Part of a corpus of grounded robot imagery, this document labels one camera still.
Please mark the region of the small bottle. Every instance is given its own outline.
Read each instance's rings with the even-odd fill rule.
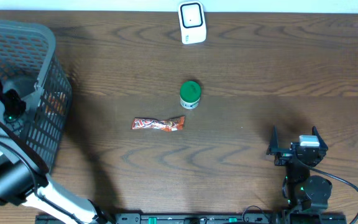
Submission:
[[[201,87],[194,81],[185,82],[180,88],[180,104],[186,109],[194,109],[201,98]]]

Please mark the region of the white wall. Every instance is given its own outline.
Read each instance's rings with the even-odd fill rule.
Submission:
[[[183,0],[0,0],[0,9],[177,11]],[[358,13],[358,0],[202,0],[206,12]]]

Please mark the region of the gray plastic basket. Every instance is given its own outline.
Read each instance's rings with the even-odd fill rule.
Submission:
[[[47,163],[55,161],[71,105],[71,86],[55,56],[56,40],[39,24],[0,20],[0,81],[27,103],[25,115],[7,123]]]

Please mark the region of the wood grain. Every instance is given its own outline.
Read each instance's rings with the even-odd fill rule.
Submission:
[[[0,11],[45,24],[74,91],[53,178],[114,211],[278,210],[284,168],[265,155],[317,126],[319,168],[358,185],[358,15],[207,13],[207,40],[183,45],[176,13]],[[179,104],[185,80],[203,96]],[[185,129],[131,131],[135,117],[186,116]],[[333,181],[330,212],[358,195]],[[0,223],[37,211],[0,207]]]

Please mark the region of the orange wrapper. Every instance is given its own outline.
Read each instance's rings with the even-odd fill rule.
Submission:
[[[131,129],[161,129],[163,131],[176,131],[182,130],[185,123],[185,117],[181,116],[179,118],[172,118],[165,121],[159,121],[156,119],[145,119],[145,118],[135,118],[132,122]]]

